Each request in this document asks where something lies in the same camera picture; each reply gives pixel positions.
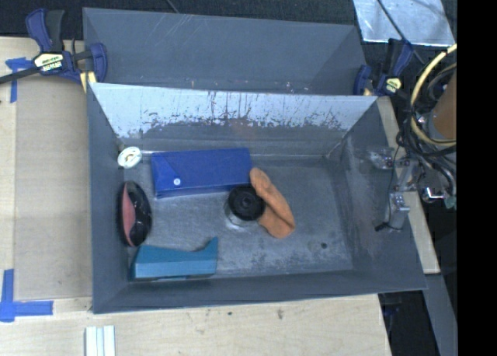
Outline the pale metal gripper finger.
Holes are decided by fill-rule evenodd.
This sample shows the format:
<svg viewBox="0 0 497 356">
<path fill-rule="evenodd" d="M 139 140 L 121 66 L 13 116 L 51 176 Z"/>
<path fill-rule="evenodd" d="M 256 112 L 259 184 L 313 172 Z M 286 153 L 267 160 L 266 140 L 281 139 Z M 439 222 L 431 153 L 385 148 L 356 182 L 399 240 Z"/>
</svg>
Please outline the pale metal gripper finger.
<svg viewBox="0 0 497 356">
<path fill-rule="evenodd" d="M 394 230 L 401 230 L 410 212 L 410 207 L 405 203 L 402 192 L 390 192 L 386 207 L 385 223 L 387 227 Z"/>
<path fill-rule="evenodd" d="M 368 148 L 367 159 L 376 169 L 393 169 L 394 168 L 394 149 L 393 148 Z"/>
</svg>

